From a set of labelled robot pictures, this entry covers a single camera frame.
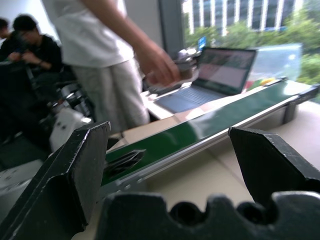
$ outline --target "hand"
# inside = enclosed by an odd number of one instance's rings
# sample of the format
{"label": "hand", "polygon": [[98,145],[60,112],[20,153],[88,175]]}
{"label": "hand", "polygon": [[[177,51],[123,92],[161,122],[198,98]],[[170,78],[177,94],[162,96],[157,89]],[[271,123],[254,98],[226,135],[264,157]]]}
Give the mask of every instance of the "hand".
{"label": "hand", "polygon": [[134,48],[146,80],[153,85],[170,86],[180,81],[177,65],[153,41],[141,43]]}
{"label": "hand", "polygon": [[39,64],[41,60],[37,58],[32,52],[27,51],[22,55],[22,59],[28,64]]}
{"label": "hand", "polygon": [[8,59],[12,62],[18,62],[21,60],[21,54],[19,52],[12,52],[9,56]]}

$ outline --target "white t-shirt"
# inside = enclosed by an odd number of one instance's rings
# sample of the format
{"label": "white t-shirt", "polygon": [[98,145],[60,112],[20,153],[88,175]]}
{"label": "white t-shirt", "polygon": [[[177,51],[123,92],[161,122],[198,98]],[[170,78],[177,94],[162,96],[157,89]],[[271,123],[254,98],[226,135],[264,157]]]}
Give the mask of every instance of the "white t-shirt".
{"label": "white t-shirt", "polygon": [[[114,0],[127,14],[124,0]],[[104,68],[134,57],[131,46],[106,27],[80,0],[42,0],[62,43],[63,62]]]}

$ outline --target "laptop keyboard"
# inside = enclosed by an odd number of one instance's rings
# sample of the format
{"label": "laptop keyboard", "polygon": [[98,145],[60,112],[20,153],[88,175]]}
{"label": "laptop keyboard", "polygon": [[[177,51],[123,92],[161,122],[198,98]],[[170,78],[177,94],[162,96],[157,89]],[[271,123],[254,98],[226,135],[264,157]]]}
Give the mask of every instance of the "laptop keyboard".
{"label": "laptop keyboard", "polygon": [[207,93],[205,91],[196,89],[194,87],[183,88],[173,93],[173,95],[187,99],[188,101],[193,102],[197,105],[202,105],[202,104],[220,99],[222,97],[219,94],[214,94],[211,92]]}

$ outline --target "green conveyor belt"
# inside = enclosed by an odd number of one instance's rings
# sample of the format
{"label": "green conveyor belt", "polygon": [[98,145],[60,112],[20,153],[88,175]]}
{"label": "green conveyor belt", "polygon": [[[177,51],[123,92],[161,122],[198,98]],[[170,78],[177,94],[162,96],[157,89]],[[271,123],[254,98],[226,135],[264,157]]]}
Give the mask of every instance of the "green conveyor belt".
{"label": "green conveyor belt", "polygon": [[215,111],[112,151],[106,155],[108,162],[112,162],[133,150],[146,150],[146,153],[144,158],[133,168],[111,178],[105,174],[102,186],[218,134],[310,87],[293,81],[279,82]]}

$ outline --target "dark hair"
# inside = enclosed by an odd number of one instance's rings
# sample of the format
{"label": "dark hair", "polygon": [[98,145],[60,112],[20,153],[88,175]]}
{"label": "dark hair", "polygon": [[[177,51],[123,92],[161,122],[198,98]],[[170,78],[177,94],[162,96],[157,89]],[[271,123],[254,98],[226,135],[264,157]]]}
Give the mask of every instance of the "dark hair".
{"label": "dark hair", "polygon": [[15,31],[32,31],[37,28],[37,22],[30,15],[21,14],[13,22]]}
{"label": "dark hair", "polygon": [[0,30],[7,28],[8,26],[9,22],[4,18],[0,18]]}

